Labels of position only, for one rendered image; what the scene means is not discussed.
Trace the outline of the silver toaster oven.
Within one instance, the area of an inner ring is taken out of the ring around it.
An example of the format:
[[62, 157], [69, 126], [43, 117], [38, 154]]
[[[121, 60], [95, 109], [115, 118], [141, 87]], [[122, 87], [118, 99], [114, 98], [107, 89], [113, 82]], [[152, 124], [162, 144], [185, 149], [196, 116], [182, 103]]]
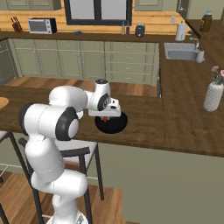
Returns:
[[33, 17], [28, 19], [29, 32], [32, 34], [54, 34], [57, 31], [54, 17]]

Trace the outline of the white vase with flowers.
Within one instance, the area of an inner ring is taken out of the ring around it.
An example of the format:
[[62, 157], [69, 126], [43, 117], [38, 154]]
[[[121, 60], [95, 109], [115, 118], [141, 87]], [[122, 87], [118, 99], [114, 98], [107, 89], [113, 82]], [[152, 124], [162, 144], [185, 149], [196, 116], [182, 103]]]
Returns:
[[224, 92], [224, 70], [218, 66], [212, 68], [213, 81], [209, 84], [204, 100], [204, 109], [208, 112], [215, 111], [220, 104]]

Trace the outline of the white paper towel roll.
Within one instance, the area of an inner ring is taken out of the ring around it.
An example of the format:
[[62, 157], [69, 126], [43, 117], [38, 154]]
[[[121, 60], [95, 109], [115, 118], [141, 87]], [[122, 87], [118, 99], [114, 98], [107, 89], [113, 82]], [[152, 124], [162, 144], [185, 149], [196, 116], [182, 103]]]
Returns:
[[177, 24], [175, 40], [183, 41], [185, 38], [186, 38], [186, 23], [181, 21], [180, 23]]

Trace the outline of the black framed window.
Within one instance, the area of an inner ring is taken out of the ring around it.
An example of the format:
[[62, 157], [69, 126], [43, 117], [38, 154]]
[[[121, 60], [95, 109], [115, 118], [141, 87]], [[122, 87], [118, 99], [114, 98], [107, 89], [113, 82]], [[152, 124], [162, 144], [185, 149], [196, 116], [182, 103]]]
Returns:
[[132, 0], [64, 0], [67, 25], [132, 23]]

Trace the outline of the grey sink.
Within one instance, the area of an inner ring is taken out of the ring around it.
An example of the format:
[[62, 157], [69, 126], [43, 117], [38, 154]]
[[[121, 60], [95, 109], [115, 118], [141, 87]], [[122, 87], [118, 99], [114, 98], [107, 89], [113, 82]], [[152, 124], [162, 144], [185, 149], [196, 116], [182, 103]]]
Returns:
[[164, 52], [168, 60], [196, 60], [199, 50], [195, 44], [164, 43]]

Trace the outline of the green base cupboard run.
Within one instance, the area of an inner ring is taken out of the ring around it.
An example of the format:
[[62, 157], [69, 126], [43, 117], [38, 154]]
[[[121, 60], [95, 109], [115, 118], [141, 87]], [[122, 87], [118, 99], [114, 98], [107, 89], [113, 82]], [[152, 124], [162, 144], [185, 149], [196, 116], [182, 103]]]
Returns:
[[157, 85], [157, 43], [11, 38], [9, 44], [20, 76]]

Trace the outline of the white soap dispenser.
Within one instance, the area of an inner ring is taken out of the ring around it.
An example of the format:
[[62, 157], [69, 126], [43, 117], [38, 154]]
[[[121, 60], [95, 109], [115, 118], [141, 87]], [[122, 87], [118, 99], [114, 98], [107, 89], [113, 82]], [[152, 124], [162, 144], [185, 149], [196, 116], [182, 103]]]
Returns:
[[197, 57], [196, 57], [196, 62], [197, 63], [202, 63], [204, 61], [204, 48], [201, 47], [199, 49], [199, 52], [197, 54]]

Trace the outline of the black round plate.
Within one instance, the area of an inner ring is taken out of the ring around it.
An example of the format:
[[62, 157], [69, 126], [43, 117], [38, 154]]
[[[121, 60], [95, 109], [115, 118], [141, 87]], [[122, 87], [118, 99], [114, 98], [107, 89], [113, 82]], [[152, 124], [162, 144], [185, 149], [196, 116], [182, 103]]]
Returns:
[[98, 130], [106, 134], [116, 134], [123, 131], [128, 123], [128, 117], [125, 113], [122, 113], [119, 117], [108, 117], [108, 120], [104, 122], [102, 117], [97, 116], [94, 119], [94, 123]]

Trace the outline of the silver tap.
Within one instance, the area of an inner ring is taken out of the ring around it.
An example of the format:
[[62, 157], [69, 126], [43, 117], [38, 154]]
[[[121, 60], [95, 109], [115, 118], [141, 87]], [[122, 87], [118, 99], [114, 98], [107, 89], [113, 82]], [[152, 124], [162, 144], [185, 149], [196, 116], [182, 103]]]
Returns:
[[200, 45], [199, 40], [197, 38], [189, 38], [189, 40], [195, 42], [195, 49], [197, 49]]

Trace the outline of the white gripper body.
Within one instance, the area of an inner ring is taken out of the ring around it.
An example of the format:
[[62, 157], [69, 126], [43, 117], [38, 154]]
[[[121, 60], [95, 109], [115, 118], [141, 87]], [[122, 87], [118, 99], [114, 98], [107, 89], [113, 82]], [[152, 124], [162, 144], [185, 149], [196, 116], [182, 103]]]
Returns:
[[122, 112], [119, 108], [115, 106], [109, 106], [102, 111], [96, 111], [96, 110], [90, 109], [88, 111], [88, 114], [90, 116], [99, 116], [99, 117], [102, 117], [102, 116], [119, 117], [122, 114]]

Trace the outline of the brown knife block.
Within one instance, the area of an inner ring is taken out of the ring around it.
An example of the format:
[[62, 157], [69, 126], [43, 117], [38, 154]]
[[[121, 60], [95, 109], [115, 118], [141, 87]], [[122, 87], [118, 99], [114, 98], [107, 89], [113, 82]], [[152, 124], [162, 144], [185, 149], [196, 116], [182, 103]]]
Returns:
[[21, 27], [21, 24], [19, 23], [19, 21], [16, 17], [12, 17], [11, 22], [12, 22], [12, 27], [15, 32], [21, 32], [23, 30]]

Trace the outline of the wooden round plate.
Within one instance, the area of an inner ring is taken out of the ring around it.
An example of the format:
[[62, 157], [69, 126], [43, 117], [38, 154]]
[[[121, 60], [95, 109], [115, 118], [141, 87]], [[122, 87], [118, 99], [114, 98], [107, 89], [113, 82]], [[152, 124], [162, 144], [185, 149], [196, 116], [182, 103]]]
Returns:
[[0, 97], [0, 109], [3, 109], [9, 104], [9, 99], [5, 97]]

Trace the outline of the dark grey toaster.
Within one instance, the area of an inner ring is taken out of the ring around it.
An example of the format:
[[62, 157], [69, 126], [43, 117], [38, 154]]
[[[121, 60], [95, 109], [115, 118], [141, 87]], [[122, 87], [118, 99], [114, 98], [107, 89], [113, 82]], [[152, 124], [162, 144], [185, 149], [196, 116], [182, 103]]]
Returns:
[[145, 24], [138, 24], [136, 26], [135, 35], [141, 38], [144, 35], [144, 32], [145, 32]]

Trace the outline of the brown jar with lid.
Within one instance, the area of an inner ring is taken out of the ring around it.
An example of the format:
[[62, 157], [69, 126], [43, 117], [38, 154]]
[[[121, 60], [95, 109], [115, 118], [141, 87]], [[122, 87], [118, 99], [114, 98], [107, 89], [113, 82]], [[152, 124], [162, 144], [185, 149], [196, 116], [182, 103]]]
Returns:
[[199, 30], [201, 32], [209, 32], [210, 26], [212, 23], [212, 19], [213, 19], [212, 12], [210, 10], [207, 10], [206, 14], [201, 19], [201, 24], [200, 24]]

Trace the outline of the dark green dishwasher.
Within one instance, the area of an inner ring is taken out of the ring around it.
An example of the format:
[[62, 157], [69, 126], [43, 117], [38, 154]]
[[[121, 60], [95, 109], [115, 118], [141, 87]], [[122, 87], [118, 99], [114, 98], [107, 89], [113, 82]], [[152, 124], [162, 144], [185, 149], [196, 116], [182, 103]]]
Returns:
[[4, 85], [16, 77], [14, 61], [7, 40], [0, 41], [0, 85]]

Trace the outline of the green wall cupboard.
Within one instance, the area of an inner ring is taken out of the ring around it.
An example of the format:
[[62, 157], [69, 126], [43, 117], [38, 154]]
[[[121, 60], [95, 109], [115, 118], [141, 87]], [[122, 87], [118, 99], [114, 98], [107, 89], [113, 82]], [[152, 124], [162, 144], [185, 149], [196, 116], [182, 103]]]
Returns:
[[56, 11], [61, 0], [6, 0], [10, 11]]
[[135, 0], [135, 11], [161, 11], [163, 0]]

